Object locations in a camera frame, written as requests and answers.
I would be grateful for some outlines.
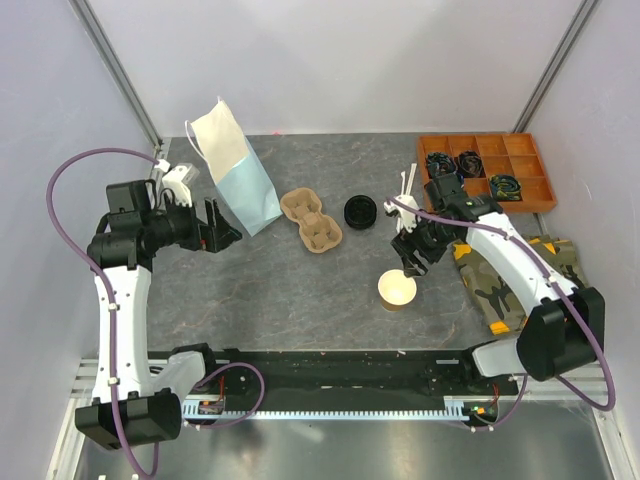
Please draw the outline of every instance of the gray wall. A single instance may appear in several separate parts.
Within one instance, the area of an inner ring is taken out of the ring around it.
[[[575,240],[607,301],[606,353],[618,414],[640,448],[640,3],[601,2],[530,127],[558,206],[553,233]]]
[[[154,123],[509,130],[579,0],[90,0]]]
[[[45,208],[47,181],[99,146],[151,152],[64,0],[10,0],[0,16],[0,477],[43,478],[82,354],[97,345],[93,277]],[[86,245],[104,186],[146,175],[136,159],[87,160],[60,182],[61,221]]]

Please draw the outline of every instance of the orange wooden box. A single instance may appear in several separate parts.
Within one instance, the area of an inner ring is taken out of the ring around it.
[[[425,135],[418,138],[416,147],[423,187],[431,180],[426,164],[429,153],[447,153],[457,161],[460,153],[473,150],[482,159],[486,176],[464,179],[470,196],[490,194],[488,177],[502,173],[513,175],[522,186],[522,201],[499,202],[505,212],[545,213],[558,203],[530,133]],[[427,211],[432,212],[426,191],[422,191]]]

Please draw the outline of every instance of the light blue fabric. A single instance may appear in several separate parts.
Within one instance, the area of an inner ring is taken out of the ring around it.
[[[282,215],[276,189],[245,138],[249,155],[218,182],[218,193],[252,237]]]

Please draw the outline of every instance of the paper cup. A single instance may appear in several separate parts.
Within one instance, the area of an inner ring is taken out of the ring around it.
[[[416,281],[405,277],[402,270],[389,270],[378,280],[382,306],[391,312],[402,310],[415,298],[417,291]]]

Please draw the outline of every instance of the camouflage pants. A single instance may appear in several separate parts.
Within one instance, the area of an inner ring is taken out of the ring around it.
[[[587,286],[573,243],[548,235],[524,237],[549,265],[574,282]],[[453,258],[467,290],[480,307],[494,335],[520,330],[527,319],[520,302],[482,255],[462,242],[453,244]]]

